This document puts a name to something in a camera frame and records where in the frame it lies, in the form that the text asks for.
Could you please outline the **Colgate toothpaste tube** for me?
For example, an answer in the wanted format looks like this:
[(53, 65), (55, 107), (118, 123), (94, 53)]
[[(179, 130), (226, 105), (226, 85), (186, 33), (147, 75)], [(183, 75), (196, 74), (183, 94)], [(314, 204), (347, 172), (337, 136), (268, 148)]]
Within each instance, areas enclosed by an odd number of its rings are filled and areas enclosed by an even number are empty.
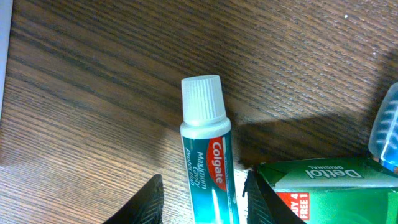
[(239, 223), (231, 121), (221, 78), (184, 78), (180, 126), (194, 223)]

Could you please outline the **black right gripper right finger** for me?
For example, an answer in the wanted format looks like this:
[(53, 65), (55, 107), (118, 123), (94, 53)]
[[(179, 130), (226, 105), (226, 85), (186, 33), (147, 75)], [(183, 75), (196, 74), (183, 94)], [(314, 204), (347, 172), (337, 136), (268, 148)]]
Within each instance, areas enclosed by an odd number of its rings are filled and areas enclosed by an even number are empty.
[(247, 224), (305, 224), (274, 192), (263, 177), (248, 171), (243, 196), (248, 197)]

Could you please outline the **white cardboard box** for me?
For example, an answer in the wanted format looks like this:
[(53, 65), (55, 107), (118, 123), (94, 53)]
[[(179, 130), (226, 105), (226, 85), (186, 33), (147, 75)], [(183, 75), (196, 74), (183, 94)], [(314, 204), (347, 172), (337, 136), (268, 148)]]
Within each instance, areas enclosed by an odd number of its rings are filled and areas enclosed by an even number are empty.
[(13, 0), (1, 0), (0, 7), (0, 111), (2, 111)]

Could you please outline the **green Dettol soap box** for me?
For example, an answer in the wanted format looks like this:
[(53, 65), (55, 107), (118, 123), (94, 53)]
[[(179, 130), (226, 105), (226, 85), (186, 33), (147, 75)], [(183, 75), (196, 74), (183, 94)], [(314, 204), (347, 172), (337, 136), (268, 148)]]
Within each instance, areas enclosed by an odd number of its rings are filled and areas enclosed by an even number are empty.
[(397, 174), (373, 159), (263, 163), (256, 177), (277, 223), (397, 224)]

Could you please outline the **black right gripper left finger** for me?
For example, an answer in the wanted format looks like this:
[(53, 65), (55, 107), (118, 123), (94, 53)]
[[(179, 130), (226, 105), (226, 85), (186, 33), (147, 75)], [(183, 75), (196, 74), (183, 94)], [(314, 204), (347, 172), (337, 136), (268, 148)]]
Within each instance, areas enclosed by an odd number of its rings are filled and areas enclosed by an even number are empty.
[(162, 176), (156, 174), (104, 224), (162, 224), (163, 206)]

